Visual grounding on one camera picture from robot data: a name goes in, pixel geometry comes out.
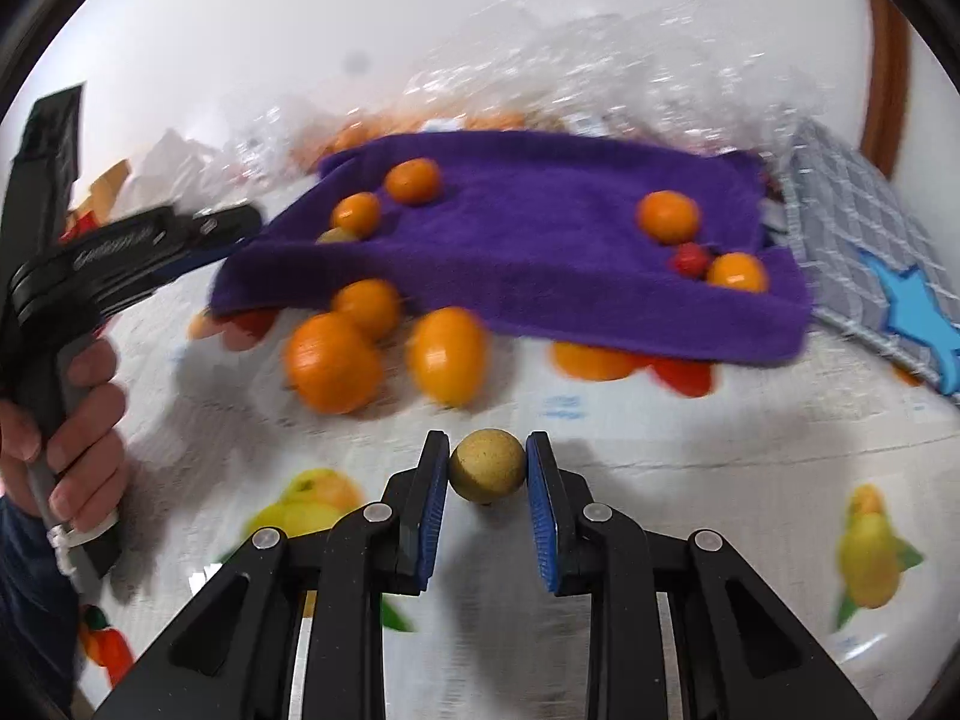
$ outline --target finger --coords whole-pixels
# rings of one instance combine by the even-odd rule
[[[48,466],[56,473],[67,469],[107,435],[126,409],[127,396],[116,384],[102,384],[90,391],[47,443]]]
[[[0,450],[27,463],[40,452],[40,430],[34,420],[8,400],[0,400]]]
[[[124,462],[123,440],[110,431],[83,453],[50,494],[50,508],[64,522],[73,519]]]
[[[116,372],[116,352],[109,341],[100,338],[73,358],[66,377],[73,386],[96,386],[108,382]]]
[[[123,464],[109,477],[99,490],[90,496],[77,516],[73,518],[73,527],[81,533],[92,531],[97,527],[120,503],[127,483],[130,481],[130,464],[125,460]]]

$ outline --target red berry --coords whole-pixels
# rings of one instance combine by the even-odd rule
[[[709,252],[699,244],[680,244],[670,259],[670,268],[685,278],[703,278],[709,267]]]

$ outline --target gray quilted fabric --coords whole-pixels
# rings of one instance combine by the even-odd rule
[[[879,170],[812,119],[798,128],[781,184],[787,240],[813,294],[814,316],[937,388],[930,350],[885,333],[887,299],[857,253],[867,250],[895,271],[920,266],[940,308],[957,324],[960,298],[923,226]],[[960,394],[952,400],[960,405]]]

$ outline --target purple cloth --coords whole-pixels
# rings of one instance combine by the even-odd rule
[[[382,190],[391,167],[431,157],[443,194],[404,207]],[[649,354],[782,362],[803,342],[810,301],[789,251],[763,248],[760,164],[655,146],[538,132],[395,135],[328,158],[322,180],[224,262],[214,314],[262,307],[325,309],[362,278],[395,284],[416,313],[458,305],[493,330]],[[764,295],[673,274],[672,247],[635,223],[650,191],[695,199],[697,240],[756,254]],[[356,191],[383,209],[370,240],[316,245],[330,212]]]

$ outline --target dark blue sleeve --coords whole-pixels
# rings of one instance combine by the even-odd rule
[[[40,519],[0,497],[0,625],[40,686],[70,716],[80,603]]]

